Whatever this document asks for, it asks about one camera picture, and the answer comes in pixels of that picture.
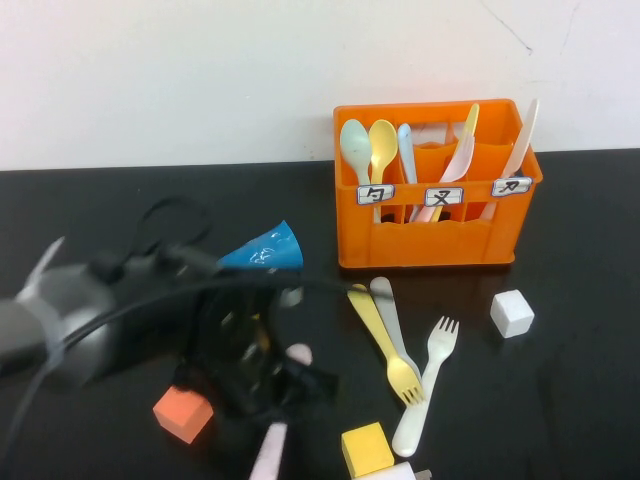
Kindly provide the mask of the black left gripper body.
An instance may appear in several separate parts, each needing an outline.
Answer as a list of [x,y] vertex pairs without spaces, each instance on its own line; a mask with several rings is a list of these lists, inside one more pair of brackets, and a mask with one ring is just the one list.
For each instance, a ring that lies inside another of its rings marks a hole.
[[267,288],[220,288],[208,293],[192,345],[192,389],[230,416],[242,392],[272,383],[276,364],[270,314],[276,293]]

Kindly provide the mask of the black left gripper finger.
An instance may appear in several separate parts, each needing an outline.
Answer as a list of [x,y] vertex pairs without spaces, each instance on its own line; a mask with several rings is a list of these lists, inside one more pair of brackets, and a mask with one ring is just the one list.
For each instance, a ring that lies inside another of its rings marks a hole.
[[285,392],[281,384],[255,383],[242,392],[239,410],[244,418],[255,424],[282,421],[286,416],[283,407]]
[[335,374],[303,364],[294,364],[292,375],[295,383],[293,405],[333,402],[338,394],[340,381]]

